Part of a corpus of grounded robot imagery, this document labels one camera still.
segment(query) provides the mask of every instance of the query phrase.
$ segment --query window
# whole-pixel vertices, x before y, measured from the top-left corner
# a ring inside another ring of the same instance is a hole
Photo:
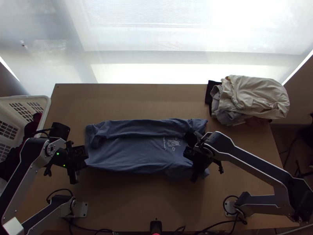
[[[33,95],[55,83],[281,83],[313,49],[310,0],[2,0],[0,56]]]

